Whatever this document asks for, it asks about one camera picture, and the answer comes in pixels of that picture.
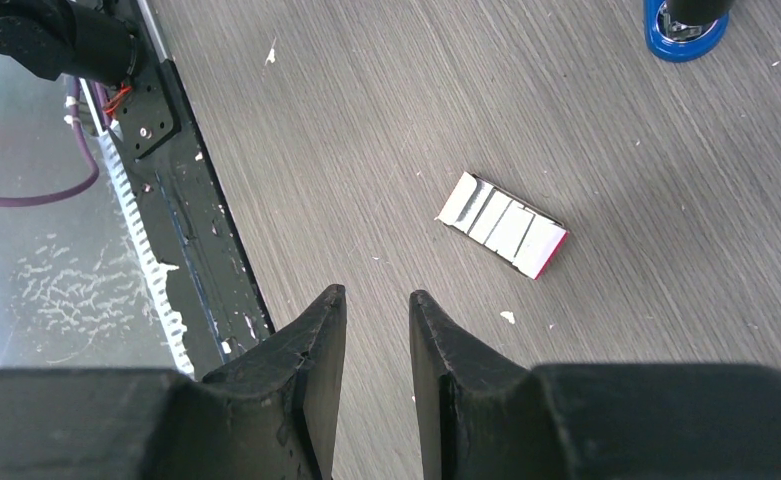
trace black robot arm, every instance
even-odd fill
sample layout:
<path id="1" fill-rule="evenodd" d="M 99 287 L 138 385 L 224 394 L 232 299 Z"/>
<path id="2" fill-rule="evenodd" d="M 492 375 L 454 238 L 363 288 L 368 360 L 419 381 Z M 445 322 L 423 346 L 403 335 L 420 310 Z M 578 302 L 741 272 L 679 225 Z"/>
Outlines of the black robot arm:
<path id="1" fill-rule="evenodd" d="M 0 54 L 34 75 L 66 73 L 118 85 L 136 73 L 144 51 L 135 27 L 69 0 L 0 0 Z"/>

